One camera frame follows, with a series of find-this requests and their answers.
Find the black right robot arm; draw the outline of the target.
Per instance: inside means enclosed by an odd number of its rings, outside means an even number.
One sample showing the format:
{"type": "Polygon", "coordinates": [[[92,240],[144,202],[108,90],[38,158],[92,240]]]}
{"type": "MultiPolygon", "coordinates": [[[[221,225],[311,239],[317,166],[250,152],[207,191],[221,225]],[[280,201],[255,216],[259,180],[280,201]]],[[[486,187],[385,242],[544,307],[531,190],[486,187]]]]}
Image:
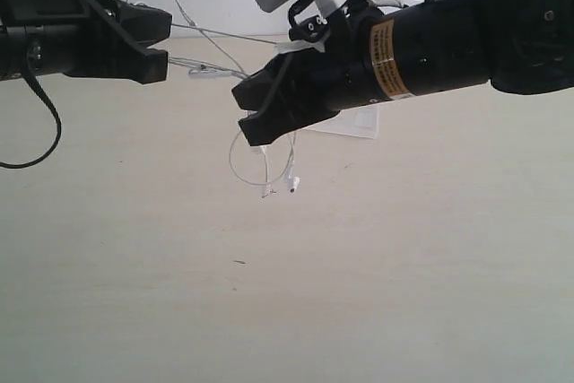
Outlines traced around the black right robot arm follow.
{"type": "Polygon", "coordinates": [[[267,145],[346,109],[489,83],[573,84],[573,0],[256,0],[289,6],[289,43],[233,88],[239,127],[267,145]]]}

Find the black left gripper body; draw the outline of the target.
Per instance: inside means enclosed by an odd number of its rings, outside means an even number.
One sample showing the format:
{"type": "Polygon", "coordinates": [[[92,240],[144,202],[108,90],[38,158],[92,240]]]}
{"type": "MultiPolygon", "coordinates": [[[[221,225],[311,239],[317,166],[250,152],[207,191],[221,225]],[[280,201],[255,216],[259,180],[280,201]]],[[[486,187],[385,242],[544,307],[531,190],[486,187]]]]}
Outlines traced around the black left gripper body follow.
{"type": "Polygon", "coordinates": [[[1,0],[1,78],[35,75],[111,77],[126,31],[116,20],[122,0],[1,0]]]}

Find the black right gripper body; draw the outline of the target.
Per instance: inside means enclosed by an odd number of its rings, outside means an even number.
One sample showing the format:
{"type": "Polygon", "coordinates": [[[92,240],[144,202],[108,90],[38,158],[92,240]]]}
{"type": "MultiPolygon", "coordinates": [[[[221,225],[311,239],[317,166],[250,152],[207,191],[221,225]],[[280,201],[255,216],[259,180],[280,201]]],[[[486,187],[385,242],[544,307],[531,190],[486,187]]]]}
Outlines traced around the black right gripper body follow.
{"type": "Polygon", "coordinates": [[[370,29],[383,17],[372,0],[348,0],[326,19],[322,50],[304,48],[270,60],[273,121],[310,126],[347,109],[388,101],[370,57],[370,29]]]}

